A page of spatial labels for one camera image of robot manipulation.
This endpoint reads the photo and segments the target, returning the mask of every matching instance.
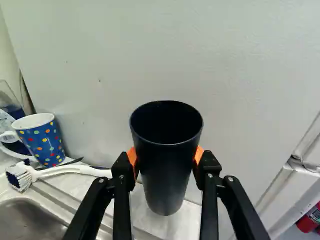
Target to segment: red fire extinguisher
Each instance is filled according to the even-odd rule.
[[[296,222],[303,233],[309,233],[320,225],[320,201]]]

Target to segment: black cup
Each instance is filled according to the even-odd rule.
[[[179,101],[152,101],[130,117],[144,194],[149,208],[163,216],[181,207],[196,154],[203,119]]]

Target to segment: brush bristles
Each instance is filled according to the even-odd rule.
[[[7,167],[5,174],[11,187],[20,193],[27,190],[32,184],[31,174],[26,169],[17,165]]]

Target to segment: blue polka dot mug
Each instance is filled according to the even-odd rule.
[[[3,138],[15,138],[23,142],[30,153],[45,167],[54,167],[66,158],[61,134],[52,113],[37,113],[15,120],[5,131]]]

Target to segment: stainless steel sink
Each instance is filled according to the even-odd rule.
[[[0,234],[4,240],[61,240],[66,224],[36,202],[12,199],[0,205]]]

